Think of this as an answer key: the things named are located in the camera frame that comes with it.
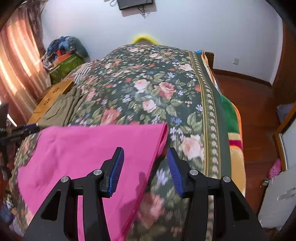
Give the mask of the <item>yellow foam bed rail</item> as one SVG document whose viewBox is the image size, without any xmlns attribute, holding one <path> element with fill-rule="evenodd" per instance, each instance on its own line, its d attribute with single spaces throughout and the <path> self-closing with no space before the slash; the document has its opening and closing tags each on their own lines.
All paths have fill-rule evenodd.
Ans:
<svg viewBox="0 0 296 241">
<path fill-rule="evenodd" d="M 159 45 L 159 42 L 155 38 L 149 35 L 137 35 L 135 38 L 133 38 L 132 44 L 137 44 L 137 43 L 150 43 L 150 44 Z"/>
</svg>

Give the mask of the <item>small black wall monitor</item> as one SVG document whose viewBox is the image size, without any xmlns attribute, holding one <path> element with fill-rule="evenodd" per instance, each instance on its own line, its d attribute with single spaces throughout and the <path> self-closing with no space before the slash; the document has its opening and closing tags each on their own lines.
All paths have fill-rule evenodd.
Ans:
<svg viewBox="0 0 296 241">
<path fill-rule="evenodd" d="M 144 6 L 146 4 L 152 4 L 153 0 L 117 0 L 119 9 L 129 9 L 138 6 Z"/>
</svg>

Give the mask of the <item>olive green folded pants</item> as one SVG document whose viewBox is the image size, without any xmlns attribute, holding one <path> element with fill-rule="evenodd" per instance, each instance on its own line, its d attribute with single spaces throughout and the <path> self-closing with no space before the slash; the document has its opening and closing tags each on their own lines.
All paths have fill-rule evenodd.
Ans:
<svg viewBox="0 0 296 241">
<path fill-rule="evenodd" d="M 43 127 L 69 125 L 86 96 L 87 94 L 83 94 L 80 88 L 72 87 L 69 92 L 57 98 L 38 121 L 38 125 Z"/>
</svg>

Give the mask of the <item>pile of clothes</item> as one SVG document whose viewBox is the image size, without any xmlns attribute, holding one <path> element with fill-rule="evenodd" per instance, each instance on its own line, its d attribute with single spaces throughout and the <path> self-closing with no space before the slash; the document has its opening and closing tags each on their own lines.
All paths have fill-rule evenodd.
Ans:
<svg viewBox="0 0 296 241">
<path fill-rule="evenodd" d="M 41 60 L 43 66 L 51 68 L 52 66 L 57 66 L 72 55 L 77 55 L 83 60 L 89 59 L 88 52 L 78 38 L 61 36 L 49 44 Z"/>
</svg>

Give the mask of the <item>wooden lap tray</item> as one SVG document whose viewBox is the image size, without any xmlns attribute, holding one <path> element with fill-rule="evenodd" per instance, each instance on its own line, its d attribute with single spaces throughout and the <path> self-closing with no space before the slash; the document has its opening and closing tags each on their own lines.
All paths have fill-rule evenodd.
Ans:
<svg viewBox="0 0 296 241">
<path fill-rule="evenodd" d="M 61 95 L 67 93 L 73 86 L 73 80 L 62 80 L 61 82 L 53 85 L 46 93 L 44 98 L 37 105 L 33 111 L 32 116 L 27 122 L 28 125 L 38 123 L 44 114 L 52 107 L 56 99 Z"/>
</svg>

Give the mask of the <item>wall power socket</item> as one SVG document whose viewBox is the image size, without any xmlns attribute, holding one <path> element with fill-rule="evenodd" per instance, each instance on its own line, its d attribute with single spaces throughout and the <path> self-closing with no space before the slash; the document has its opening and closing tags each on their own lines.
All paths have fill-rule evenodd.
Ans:
<svg viewBox="0 0 296 241">
<path fill-rule="evenodd" d="M 239 63 L 239 59 L 238 58 L 234 58 L 233 59 L 233 64 L 238 65 L 238 63 Z"/>
</svg>

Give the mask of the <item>pink pants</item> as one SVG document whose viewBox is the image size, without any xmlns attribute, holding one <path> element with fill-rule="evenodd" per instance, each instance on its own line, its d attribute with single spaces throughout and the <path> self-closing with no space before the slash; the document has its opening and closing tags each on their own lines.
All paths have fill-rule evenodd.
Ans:
<svg viewBox="0 0 296 241">
<path fill-rule="evenodd" d="M 104 199 L 112 240 L 124 240 L 144 195 L 154 161 L 168 137 L 166 123 L 156 125 L 52 126 L 39 134 L 27 165 L 18 170 L 18 188 L 30 222 L 63 176 L 81 178 L 100 168 L 123 148 L 125 159 L 115 193 Z"/>
</svg>

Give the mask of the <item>striped curtain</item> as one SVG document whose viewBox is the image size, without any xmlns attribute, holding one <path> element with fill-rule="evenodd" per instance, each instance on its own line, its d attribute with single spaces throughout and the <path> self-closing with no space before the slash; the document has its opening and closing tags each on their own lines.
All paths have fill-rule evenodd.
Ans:
<svg viewBox="0 0 296 241">
<path fill-rule="evenodd" d="M 9 115 L 19 125 L 30 119 L 38 97 L 51 85 L 41 61 L 40 3 L 21 4 L 1 29 L 1 102 L 9 104 Z"/>
</svg>

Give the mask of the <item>floral bedspread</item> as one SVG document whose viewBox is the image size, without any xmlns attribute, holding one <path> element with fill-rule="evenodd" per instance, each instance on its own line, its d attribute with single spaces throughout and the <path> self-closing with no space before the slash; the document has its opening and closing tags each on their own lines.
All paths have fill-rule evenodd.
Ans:
<svg viewBox="0 0 296 241">
<path fill-rule="evenodd" d="M 191 168 L 210 178 L 231 175 L 225 113 L 208 58 L 204 53 L 139 43 L 119 47 L 100 61 L 74 84 L 87 96 L 69 125 L 58 127 L 166 123 L 165 147 L 154 161 L 124 240 L 181 240 L 189 199 L 175 191 L 167 150 L 174 148 Z M 40 132 L 22 141 L 9 181 L 21 233 L 30 222 L 26 222 L 28 209 L 19 191 L 18 171 L 33 156 Z"/>
</svg>

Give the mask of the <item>green storage bag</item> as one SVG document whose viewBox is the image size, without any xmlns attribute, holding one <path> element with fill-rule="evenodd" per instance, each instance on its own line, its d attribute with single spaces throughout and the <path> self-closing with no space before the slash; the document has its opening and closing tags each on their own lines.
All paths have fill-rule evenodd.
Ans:
<svg viewBox="0 0 296 241">
<path fill-rule="evenodd" d="M 64 79 L 72 70 L 76 67 L 84 64 L 83 58 L 76 54 L 70 55 L 68 58 L 63 60 L 57 66 L 51 69 L 49 72 L 50 80 L 52 84 L 59 83 Z"/>
</svg>

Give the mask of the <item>green yellow blanket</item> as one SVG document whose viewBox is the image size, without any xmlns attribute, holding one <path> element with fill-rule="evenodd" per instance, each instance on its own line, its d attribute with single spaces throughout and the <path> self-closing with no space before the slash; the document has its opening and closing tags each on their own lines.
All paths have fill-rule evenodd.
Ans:
<svg viewBox="0 0 296 241">
<path fill-rule="evenodd" d="M 246 173 L 243 155 L 243 138 L 241 116 L 237 107 L 220 92 L 222 106 L 226 117 L 231 157 L 231 177 L 241 193 L 246 192 Z"/>
</svg>

